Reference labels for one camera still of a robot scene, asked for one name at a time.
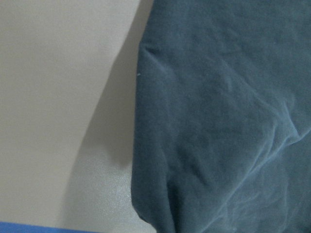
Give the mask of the black printed t-shirt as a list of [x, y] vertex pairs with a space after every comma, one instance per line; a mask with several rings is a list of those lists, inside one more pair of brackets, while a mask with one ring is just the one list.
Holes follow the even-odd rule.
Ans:
[[311, 230], [311, 3], [156, 0], [131, 197], [158, 233]]

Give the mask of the brown paper table cover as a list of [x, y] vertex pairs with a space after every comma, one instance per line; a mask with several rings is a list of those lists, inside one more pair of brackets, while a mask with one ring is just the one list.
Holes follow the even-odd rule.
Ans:
[[150, 0], [0, 3], [0, 230], [152, 233], [131, 204]]

